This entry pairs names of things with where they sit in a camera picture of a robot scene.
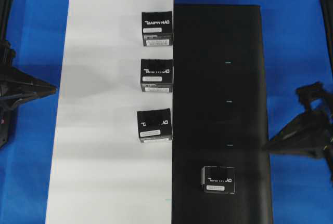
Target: box label sticker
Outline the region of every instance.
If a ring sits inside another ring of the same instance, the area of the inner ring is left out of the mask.
[[[207,185],[207,190],[215,190],[215,191],[224,191],[224,186],[213,186],[213,185]]]
[[[142,77],[143,82],[162,82],[162,77],[160,76],[145,76]]]
[[[144,28],[143,32],[144,33],[161,33],[162,28]]]
[[[146,40],[147,46],[169,46],[170,42],[168,39],[149,39]]]
[[[167,142],[170,141],[169,138],[159,138],[159,139],[148,139],[144,140],[144,142]]]
[[[145,87],[145,91],[148,93],[168,93],[169,88],[160,88],[160,87]]]
[[[150,137],[150,136],[157,136],[161,134],[161,130],[150,130],[150,131],[142,131],[140,132],[140,137]]]

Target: black conveyor surface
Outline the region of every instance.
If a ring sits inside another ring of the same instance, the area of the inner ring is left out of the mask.
[[[173,50],[172,224],[273,223],[259,6],[176,4]],[[203,166],[236,193],[204,193]]]

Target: white panel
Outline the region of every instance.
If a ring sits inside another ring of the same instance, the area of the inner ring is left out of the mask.
[[[143,93],[142,11],[173,0],[69,0],[46,223],[171,223],[172,144],[139,141],[136,111],[172,107]]]

